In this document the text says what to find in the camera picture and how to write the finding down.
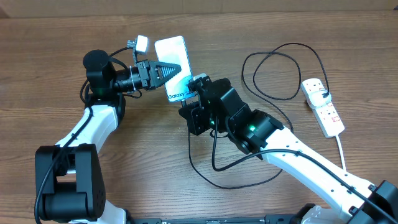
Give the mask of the blue Galaxy smartphone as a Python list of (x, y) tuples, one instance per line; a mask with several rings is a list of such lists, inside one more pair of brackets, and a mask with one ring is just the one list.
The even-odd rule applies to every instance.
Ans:
[(184, 38), (179, 35), (158, 40), (154, 46), (158, 61), (167, 64), (166, 67), (161, 67), (161, 72), (170, 78), (164, 84), (168, 101), (176, 102), (194, 97), (194, 92), (187, 86), (193, 74)]

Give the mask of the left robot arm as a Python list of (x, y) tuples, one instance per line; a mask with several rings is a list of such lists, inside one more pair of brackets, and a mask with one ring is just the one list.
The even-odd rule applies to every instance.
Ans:
[(133, 223), (130, 213), (106, 199), (98, 153), (117, 129), (127, 96), (154, 90), (181, 72), (181, 66), (135, 60), (127, 67), (113, 54), (92, 50), (83, 57), (86, 81), (80, 90), (84, 114), (72, 131), (35, 153), (37, 223)]

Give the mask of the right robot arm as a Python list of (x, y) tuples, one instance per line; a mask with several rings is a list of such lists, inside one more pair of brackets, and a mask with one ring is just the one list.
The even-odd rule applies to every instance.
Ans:
[(296, 223), (397, 223), (397, 187), (374, 185), (336, 166), (306, 146), (289, 128), (268, 113), (251, 110), (227, 78), (208, 76), (187, 83), (198, 101), (183, 106), (180, 116), (190, 133), (209, 129), (226, 133), (245, 154), (280, 167), (322, 198), (329, 208), (307, 205)]

